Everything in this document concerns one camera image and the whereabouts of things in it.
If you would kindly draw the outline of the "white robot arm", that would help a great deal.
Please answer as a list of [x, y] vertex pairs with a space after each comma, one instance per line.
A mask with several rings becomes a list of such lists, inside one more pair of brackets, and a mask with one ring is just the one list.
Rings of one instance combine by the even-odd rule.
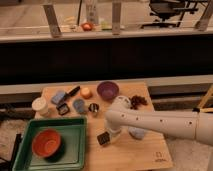
[[122, 126], [131, 126], [213, 146], [213, 114], [133, 110], [128, 97], [118, 96], [106, 110], [105, 119], [114, 134]]

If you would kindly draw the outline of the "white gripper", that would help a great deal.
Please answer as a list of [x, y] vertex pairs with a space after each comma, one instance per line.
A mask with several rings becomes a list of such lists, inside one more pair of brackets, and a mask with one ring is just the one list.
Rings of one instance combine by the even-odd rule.
[[110, 134], [110, 143], [113, 144], [117, 142], [121, 133], [121, 127], [116, 126], [109, 121], [106, 121], [105, 128], [107, 132]]

